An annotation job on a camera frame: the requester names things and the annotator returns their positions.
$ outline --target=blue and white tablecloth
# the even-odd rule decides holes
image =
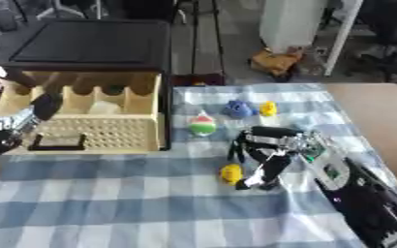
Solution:
[[[279,114],[231,120],[220,112],[234,99],[275,101]],[[195,138],[188,121],[202,110],[219,129]],[[362,247],[299,162],[281,176],[284,189],[236,192],[220,182],[229,142],[252,125],[319,129],[397,188],[318,84],[176,88],[173,122],[167,152],[11,157],[0,176],[0,248]]]

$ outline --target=yellow ball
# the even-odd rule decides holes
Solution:
[[[242,179],[242,168],[237,164],[224,166],[220,171],[220,177],[227,184],[234,186],[237,181]]]

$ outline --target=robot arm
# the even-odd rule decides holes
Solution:
[[[62,103],[60,95],[45,93],[31,102],[28,108],[0,117],[0,155],[20,146],[23,136],[49,120],[60,110]]]
[[[266,143],[260,137],[277,139]],[[255,173],[240,180],[236,189],[259,185],[269,190],[278,175],[298,156],[315,181],[358,237],[372,248],[397,248],[397,194],[372,172],[348,158],[317,132],[254,127],[242,131],[232,143],[229,159],[243,151],[259,161]]]

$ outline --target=blue toy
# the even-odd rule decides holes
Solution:
[[[247,102],[240,100],[229,101],[223,109],[223,114],[234,119],[242,119],[258,113],[259,111],[256,108],[250,106]]]

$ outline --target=plastic crate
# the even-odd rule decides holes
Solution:
[[[6,86],[0,98],[0,116],[28,107],[45,90],[61,90],[64,103],[52,119],[41,124],[20,148],[9,154],[147,153],[165,146],[165,117],[158,111],[160,74],[25,74],[42,85],[26,90],[3,80]],[[117,92],[112,93],[109,90],[114,82]],[[105,108],[94,112],[95,103]]]

